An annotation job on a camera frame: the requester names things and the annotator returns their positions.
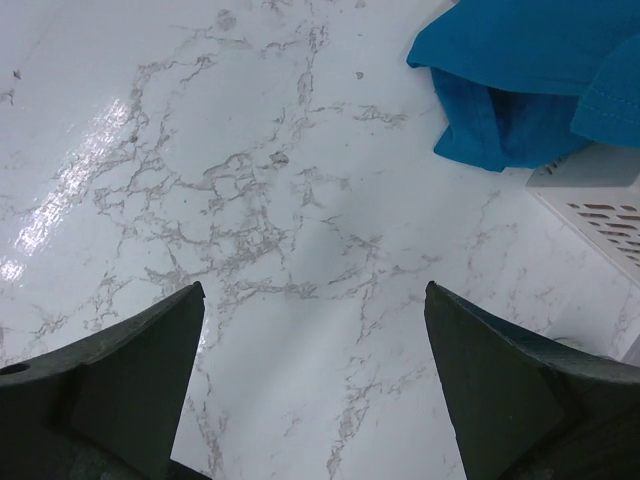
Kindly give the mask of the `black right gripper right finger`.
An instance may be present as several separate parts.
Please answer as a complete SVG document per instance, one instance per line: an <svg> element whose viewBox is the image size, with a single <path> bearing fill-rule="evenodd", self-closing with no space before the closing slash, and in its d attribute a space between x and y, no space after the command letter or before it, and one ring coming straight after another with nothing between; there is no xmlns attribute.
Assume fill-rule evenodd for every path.
<svg viewBox="0 0 640 480"><path fill-rule="evenodd" d="M636 479L639 369L430 282L425 323L469 479Z"/></svg>

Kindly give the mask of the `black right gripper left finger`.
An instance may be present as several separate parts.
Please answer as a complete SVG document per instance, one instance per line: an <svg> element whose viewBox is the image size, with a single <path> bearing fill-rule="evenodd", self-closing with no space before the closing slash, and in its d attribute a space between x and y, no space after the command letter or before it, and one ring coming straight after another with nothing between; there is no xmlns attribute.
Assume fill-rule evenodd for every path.
<svg viewBox="0 0 640 480"><path fill-rule="evenodd" d="M4 479L200 479L171 457L204 320L200 283L1 370Z"/></svg>

